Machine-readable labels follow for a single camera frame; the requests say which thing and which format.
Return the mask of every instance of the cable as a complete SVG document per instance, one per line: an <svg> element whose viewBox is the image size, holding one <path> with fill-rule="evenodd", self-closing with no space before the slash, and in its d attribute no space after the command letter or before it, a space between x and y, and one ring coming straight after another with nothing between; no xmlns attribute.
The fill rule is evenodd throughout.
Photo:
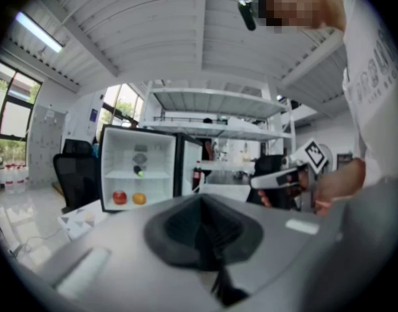
<svg viewBox="0 0 398 312"><path fill-rule="evenodd" d="M43 241L45 241L45 240L47 240L47 239L49 239L49 238L51 238L51 237L57 235L61 230L62 230L62 228L60 228L60 229L57 230L55 233L53 233L52 235L47 236L47 237L41 237L41 236L31 236L31 237L29 237L29 238L25 241L25 243L21 245L21 247L18 249L17 253L15 253L15 254L13 253L14 257L17 259L17 256L19 255L20 251L21 251L24 247L28 246L28 243L29 243L29 241L30 241L31 239L40 238L40 239L42 239Z"/></svg>

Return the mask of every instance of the white table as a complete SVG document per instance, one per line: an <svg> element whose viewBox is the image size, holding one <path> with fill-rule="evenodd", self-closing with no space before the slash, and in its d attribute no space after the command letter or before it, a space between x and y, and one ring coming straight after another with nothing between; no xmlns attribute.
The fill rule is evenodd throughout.
<svg viewBox="0 0 398 312"><path fill-rule="evenodd" d="M104 221L108 216L110 216L109 213L102 212L101 200L97 200L59 216L57 221L66 236L73 241Z"/></svg>

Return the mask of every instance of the ceiling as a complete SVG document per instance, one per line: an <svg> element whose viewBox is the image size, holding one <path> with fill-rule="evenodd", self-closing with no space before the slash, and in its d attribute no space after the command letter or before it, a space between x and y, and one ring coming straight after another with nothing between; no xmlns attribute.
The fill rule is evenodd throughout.
<svg viewBox="0 0 398 312"><path fill-rule="evenodd" d="M14 22L1 51L81 94L123 82L145 92L148 81L162 79L254 96L276 88L329 116L346 109L341 33L249 32L237 1L32 0L25 13L63 50Z"/></svg>

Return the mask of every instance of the white t-shirt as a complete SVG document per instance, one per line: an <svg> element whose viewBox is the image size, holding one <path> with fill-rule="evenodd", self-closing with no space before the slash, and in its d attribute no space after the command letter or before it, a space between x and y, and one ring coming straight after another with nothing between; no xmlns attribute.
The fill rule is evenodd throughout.
<svg viewBox="0 0 398 312"><path fill-rule="evenodd" d="M398 52L367 0L343 0L347 68L343 90L356 127L364 186L398 176Z"/></svg>

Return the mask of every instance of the chair backrest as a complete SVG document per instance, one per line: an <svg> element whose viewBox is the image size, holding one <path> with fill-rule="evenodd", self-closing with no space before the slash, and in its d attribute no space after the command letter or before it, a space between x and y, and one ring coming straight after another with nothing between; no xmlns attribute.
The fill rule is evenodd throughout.
<svg viewBox="0 0 398 312"><path fill-rule="evenodd" d="M66 205L77 209L99 199L96 158L91 155L57 154L53 157Z"/></svg>
<svg viewBox="0 0 398 312"><path fill-rule="evenodd" d="M89 142L83 140L65 139L63 154L91 155L92 146Z"/></svg>

